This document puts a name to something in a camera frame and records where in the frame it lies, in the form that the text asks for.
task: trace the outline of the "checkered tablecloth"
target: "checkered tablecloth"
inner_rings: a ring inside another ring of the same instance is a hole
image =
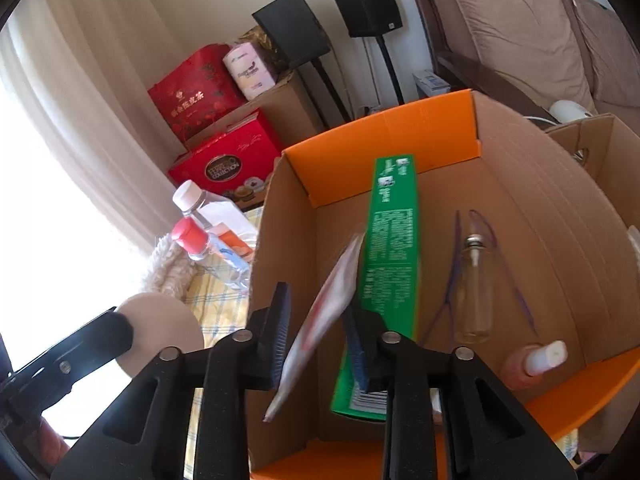
[[[249,221],[256,227],[260,225],[262,208],[246,213]],[[216,256],[210,256],[204,266],[198,266],[184,303],[191,309],[202,327],[204,346],[215,345],[224,336],[244,328],[249,307],[247,296],[243,296],[226,286],[215,276],[215,269],[223,264]],[[193,459],[195,454],[198,417],[202,402],[202,390],[196,389],[191,409],[187,451],[184,457],[184,477],[193,478]]]

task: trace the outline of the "fluffy white cloth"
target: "fluffy white cloth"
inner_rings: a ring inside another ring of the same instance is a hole
[[[160,292],[183,300],[195,273],[195,262],[167,233],[149,257],[140,292]]]

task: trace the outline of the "red gift box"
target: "red gift box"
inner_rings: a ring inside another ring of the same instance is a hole
[[[183,155],[168,174],[177,185],[191,179],[242,205],[264,196],[281,152],[278,137],[258,108]]]
[[[180,142],[246,102],[222,61],[230,50],[226,44],[204,46],[148,90]]]

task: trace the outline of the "pink bottle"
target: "pink bottle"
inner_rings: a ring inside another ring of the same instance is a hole
[[[567,358],[564,341],[546,346],[527,345],[507,358],[500,379],[510,390],[524,390],[538,384],[545,372],[559,367]]]

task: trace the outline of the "purple string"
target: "purple string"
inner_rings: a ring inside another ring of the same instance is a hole
[[[451,303],[451,295],[454,291],[454,286],[458,280],[458,275],[460,273],[460,258],[462,257],[462,226],[460,223],[460,211],[456,211],[456,219],[454,221],[454,229],[453,229],[453,258],[451,259],[451,268],[449,270],[449,278],[447,279],[447,289],[444,293],[444,302],[442,303],[442,306],[438,309],[438,311],[436,312],[436,315],[434,316],[433,320],[431,321],[430,325],[427,327],[427,329],[422,333],[422,338],[420,338],[420,346],[424,346],[424,344],[427,341],[427,338],[429,337],[429,335],[431,334],[431,331],[433,330],[433,327],[435,326],[436,322],[438,321],[438,319],[440,318],[441,314],[444,312],[445,309],[447,309],[449,311],[449,326],[450,326],[450,332],[451,332],[451,343],[453,345],[453,340],[454,340],[454,312],[453,312],[453,306]]]
[[[531,313],[531,309],[527,304],[527,301],[524,299],[524,296],[520,292],[518,285],[511,273],[509,266],[507,265],[507,261],[500,250],[498,245],[498,237],[495,235],[494,229],[491,227],[491,224],[486,220],[486,218],[477,211],[476,209],[471,209],[468,212],[469,219],[471,222],[472,231],[474,234],[482,235],[485,240],[488,240],[490,247],[495,251],[500,259],[500,263],[504,268],[507,277],[509,279],[511,289],[518,300],[518,304],[527,319],[527,323],[530,328],[533,330],[533,333],[537,336],[538,330],[536,329],[536,324],[533,319],[533,314]],[[431,335],[431,331],[435,326],[436,322],[442,315],[445,309],[449,311],[449,321],[450,321],[450,337],[451,337],[451,345],[454,345],[454,307],[451,301],[451,297],[455,290],[455,285],[460,275],[460,260],[462,259],[462,228],[460,223],[460,211],[456,211],[456,219],[454,222],[454,251],[453,251],[453,259],[451,261],[451,268],[449,271],[449,279],[447,280],[447,289],[444,295],[444,301],[442,306],[436,312],[436,315],[433,317],[433,320],[427,327],[427,329],[422,333],[422,337],[420,338],[420,345],[424,346],[427,339]]]

